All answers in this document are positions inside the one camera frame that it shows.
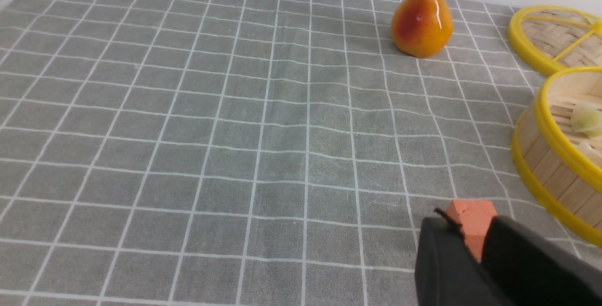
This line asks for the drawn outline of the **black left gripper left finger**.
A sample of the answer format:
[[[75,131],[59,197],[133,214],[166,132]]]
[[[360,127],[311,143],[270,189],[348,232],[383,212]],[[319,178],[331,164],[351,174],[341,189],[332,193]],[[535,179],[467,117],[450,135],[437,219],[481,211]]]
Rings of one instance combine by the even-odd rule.
[[[460,223],[441,208],[421,223],[414,270],[419,306],[511,306],[464,243]]]

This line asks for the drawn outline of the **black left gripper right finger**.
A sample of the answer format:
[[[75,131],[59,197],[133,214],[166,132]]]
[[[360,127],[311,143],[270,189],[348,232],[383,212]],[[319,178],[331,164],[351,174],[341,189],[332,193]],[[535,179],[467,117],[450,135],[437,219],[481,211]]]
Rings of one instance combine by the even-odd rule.
[[[599,269],[506,216],[491,220],[481,264],[514,306],[599,306]]]

